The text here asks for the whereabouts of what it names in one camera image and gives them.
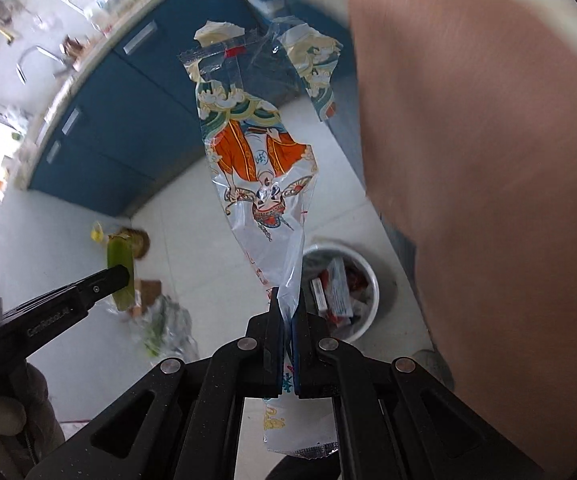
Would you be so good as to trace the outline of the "white gloved left hand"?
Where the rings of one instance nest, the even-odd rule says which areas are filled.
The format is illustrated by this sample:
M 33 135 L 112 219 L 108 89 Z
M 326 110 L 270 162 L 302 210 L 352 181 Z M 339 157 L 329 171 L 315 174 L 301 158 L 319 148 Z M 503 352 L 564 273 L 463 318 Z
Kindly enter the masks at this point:
M 0 396 L 0 473 L 7 479 L 25 479 L 65 442 L 44 375 L 30 363 L 16 373 Z

